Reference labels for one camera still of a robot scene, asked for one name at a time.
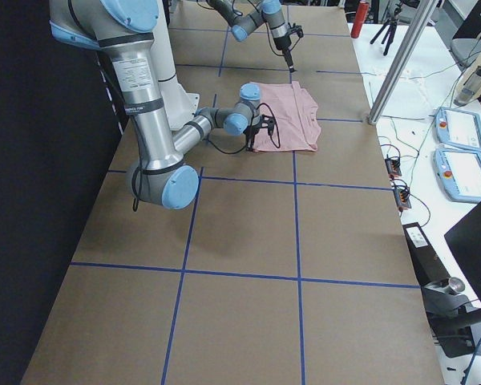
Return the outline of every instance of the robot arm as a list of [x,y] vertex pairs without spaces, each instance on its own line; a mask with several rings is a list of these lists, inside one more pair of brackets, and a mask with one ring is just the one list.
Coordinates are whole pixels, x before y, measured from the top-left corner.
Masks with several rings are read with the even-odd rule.
[[57,40],[101,50],[111,58],[139,146],[139,159],[127,172],[132,195],[167,209],[186,207],[196,195],[199,178],[194,168],[184,164],[184,154],[213,128],[240,135],[259,124],[258,86],[244,85],[234,108],[200,110],[173,135],[150,54],[157,2],[51,0],[50,6]]
[[238,42],[242,42],[259,26],[267,22],[273,36],[276,49],[281,51],[290,72],[295,72],[292,55],[290,53],[291,34],[303,37],[301,26],[290,26],[285,21],[279,0],[263,0],[254,9],[243,16],[235,11],[229,0],[207,0],[207,3],[217,10],[232,28],[232,34]]

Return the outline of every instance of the grid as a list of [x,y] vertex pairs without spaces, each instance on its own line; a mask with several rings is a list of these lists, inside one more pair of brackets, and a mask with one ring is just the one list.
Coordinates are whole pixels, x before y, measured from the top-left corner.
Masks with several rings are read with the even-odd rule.
[[[287,12],[287,19],[292,22],[290,7],[286,7]],[[224,34],[224,41],[222,46],[222,52],[220,57],[220,64],[217,66],[208,65],[208,64],[192,64],[192,63],[179,63],[178,58],[176,58],[176,67],[179,68],[178,71],[184,70],[185,67],[203,67],[203,68],[212,68],[217,69],[216,76],[220,78],[224,74],[224,70],[226,69],[233,69],[238,71],[243,70],[257,70],[257,71],[287,71],[280,68],[271,68],[271,67],[236,67],[236,66],[228,66],[225,64],[226,55],[228,52],[228,41],[229,41],[229,28],[226,29],[200,29],[200,28],[183,28],[183,27],[173,27],[170,28],[171,30],[178,30],[178,31],[200,31],[200,32],[213,32],[216,34]],[[256,32],[255,34],[265,34],[265,32]],[[345,39],[349,38],[347,34],[318,34],[318,33],[311,33],[308,34],[309,36],[317,36],[317,37],[326,37],[326,38],[339,38]],[[325,71],[325,70],[316,70],[317,74],[321,74],[322,72],[325,75],[360,75],[360,72],[356,71]],[[289,82],[293,81],[293,74],[289,74]],[[218,99],[218,94],[214,94],[212,105],[216,106],[216,102]],[[321,117],[317,120],[326,123],[335,123],[335,122],[343,122],[347,124],[360,124],[362,120],[359,119],[357,116],[353,116],[352,118],[343,118],[343,117]],[[213,152],[212,148],[207,148],[208,151]],[[315,189],[324,189],[324,191],[336,190],[336,191],[359,191],[359,192],[378,192],[385,197],[391,197],[391,187],[382,187],[377,185],[357,185],[357,184],[343,184],[343,183],[324,183],[320,182],[319,180],[316,181],[301,181],[299,180],[298,176],[298,165],[300,162],[299,152],[292,152],[292,178],[291,180],[278,180],[278,179],[271,179],[271,178],[248,178],[248,177],[237,177],[237,176],[220,176],[214,175],[213,172],[208,172],[208,168],[201,165],[199,167],[199,185],[196,194],[196,198],[194,200],[194,204],[192,206],[192,212],[190,214],[189,222],[188,222],[188,231],[187,237],[185,240],[184,246],[184,257],[181,263],[181,267],[167,267],[162,265],[136,265],[136,264],[123,264],[123,263],[103,263],[100,261],[73,261],[71,263],[72,266],[75,268],[101,268],[101,269],[113,269],[113,270],[142,270],[146,272],[158,272],[158,273],[166,273],[166,274],[175,274],[175,276],[179,277],[178,286],[176,290],[176,297],[174,301],[174,307],[172,310],[172,318],[171,318],[171,325],[168,332],[168,344],[165,350],[164,356],[164,367],[162,369],[162,375],[160,379],[152,379],[152,383],[160,383],[161,385],[165,385],[167,383],[171,383],[168,380],[169,374],[172,369],[174,369],[174,364],[172,364],[172,357],[173,351],[175,346],[175,338],[176,334],[179,332],[179,314],[181,313],[181,303],[182,297],[184,296],[185,291],[185,282],[189,277],[222,277],[228,279],[234,278],[245,278],[245,279],[252,279],[252,280],[260,280],[264,282],[292,282],[295,284],[295,290],[297,292],[297,308],[294,310],[297,314],[298,319],[298,338],[299,338],[299,367],[300,367],[300,375],[301,375],[301,385],[306,385],[315,383],[313,380],[309,379],[309,365],[307,365],[307,346],[305,345],[305,340],[309,338],[309,335],[306,333],[305,324],[307,320],[305,319],[305,300],[304,300],[304,284],[318,284],[320,286],[336,286],[336,287],[358,287],[358,288],[381,288],[382,290],[404,290],[405,293],[410,293],[410,295],[417,295],[419,294],[419,286],[414,284],[407,284],[407,283],[399,283],[399,280],[396,282],[373,282],[373,281],[365,281],[365,280],[350,280],[350,279],[336,279],[336,278],[325,278],[325,277],[311,277],[307,274],[303,274],[302,269],[302,262],[303,262],[303,254],[302,254],[302,221],[303,221],[303,214],[300,211],[300,201],[299,197],[299,189],[300,188],[315,188]],[[125,170],[121,168],[111,168],[109,170],[110,174],[124,174]],[[295,237],[295,274],[286,274],[286,275],[278,275],[278,274],[259,274],[259,273],[244,273],[240,271],[233,271],[233,270],[215,270],[215,269],[191,269],[188,267],[189,260],[192,259],[192,250],[193,250],[193,239],[196,236],[196,218],[200,213],[201,208],[201,200],[203,196],[203,185],[205,182],[215,182],[215,183],[224,183],[224,184],[256,184],[256,185],[276,185],[276,186],[287,186],[288,188],[292,187],[293,190],[293,226],[294,226],[294,237]],[[419,371],[427,372],[424,367],[422,369],[419,368]]]

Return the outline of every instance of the pink shirt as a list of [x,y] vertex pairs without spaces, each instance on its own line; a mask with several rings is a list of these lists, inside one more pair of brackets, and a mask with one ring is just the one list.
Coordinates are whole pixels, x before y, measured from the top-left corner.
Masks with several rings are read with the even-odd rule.
[[[321,126],[317,122],[318,105],[299,82],[292,84],[261,84],[261,102],[273,109],[280,128],[281,148],[276,148],[266,130],[260,130],[255,136],[255,151],[317,151],[317,139]],[[261,107],[261,114],[271,116],[266,106]],[[273,140],[277,143],[276,128]]]

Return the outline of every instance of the computer screen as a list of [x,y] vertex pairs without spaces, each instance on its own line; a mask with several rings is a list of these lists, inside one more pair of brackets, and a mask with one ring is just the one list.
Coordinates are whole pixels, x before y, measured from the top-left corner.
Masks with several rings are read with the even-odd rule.
[[481,201],[445,234],[445,239],[481,301]]

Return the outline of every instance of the black wall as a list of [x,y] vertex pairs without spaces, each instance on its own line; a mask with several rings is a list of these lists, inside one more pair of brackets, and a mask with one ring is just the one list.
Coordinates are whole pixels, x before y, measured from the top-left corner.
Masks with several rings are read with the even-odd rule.
[[0,2],[0,384],[22,378],[119,141],[92,55],[49,18]]

